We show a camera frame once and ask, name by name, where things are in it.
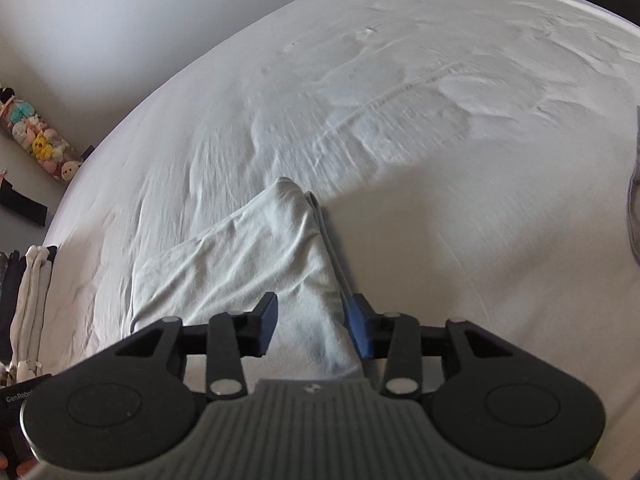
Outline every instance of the ribbed surface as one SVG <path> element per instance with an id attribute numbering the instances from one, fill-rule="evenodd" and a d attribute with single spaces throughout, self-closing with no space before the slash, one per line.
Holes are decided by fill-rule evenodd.
<path id="1" fill-rule="evenodd" d="M 443 440 L 417 403 L 385 399 L 366 381 L 267 381 L 252 396 L 210 405 L 180 446 L 149 464 L 99 475 L 46 466 L 34 478 L 603 480 L 604 476 L 586 462 L 540 473 L 485 466 Z"/>

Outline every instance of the bed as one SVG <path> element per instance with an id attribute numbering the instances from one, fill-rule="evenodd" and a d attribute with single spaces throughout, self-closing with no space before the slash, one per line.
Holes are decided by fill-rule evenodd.
<path id="1" fill-rule="evenodd" d="M 299 0 L 149 96 L 71 183 L 40 360 L 128 335 L 132 276 L 280 176 L 356 292 L 465 317 L 603 399 L 594 463 L 640 468 L 640 269 L 626 190 L 640 29 L 581 0 Z"/>

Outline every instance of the plush toy container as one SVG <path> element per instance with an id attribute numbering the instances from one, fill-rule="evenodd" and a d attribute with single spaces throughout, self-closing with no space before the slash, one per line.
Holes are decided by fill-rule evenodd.
<path id="1" fill-rule="evenodd" d="M 69 182 L 82 158 L 11 88 L 0 90 L 0 126 L 56 180 Z"/>

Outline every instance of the yellow plush toy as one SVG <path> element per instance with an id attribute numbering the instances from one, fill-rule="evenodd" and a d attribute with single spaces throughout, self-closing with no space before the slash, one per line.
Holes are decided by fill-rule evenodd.
<path id="1" fill-rule="evenodd" d="M 33 155 L 35 155 L 38 160 L 49 160 L 53 154 L 53 148 L 42 134 L 38 134 L 31 143 L 31 147 L 33 149 Z"/>

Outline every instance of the white bed sheet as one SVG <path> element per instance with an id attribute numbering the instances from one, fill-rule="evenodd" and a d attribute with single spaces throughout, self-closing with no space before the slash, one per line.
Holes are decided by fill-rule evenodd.
<path id="1" fill-rule="evenodd" d="M 127 335 L 132 275 L 284 175 L 324 205 L 375 309 L 466 317 L 594 388 L 594 462 L 626 479 L 637 103 L 640 30 L 579 0 L 290 4 L 174 76 L 81 169 L 46 240 L 45 370 Z"/>

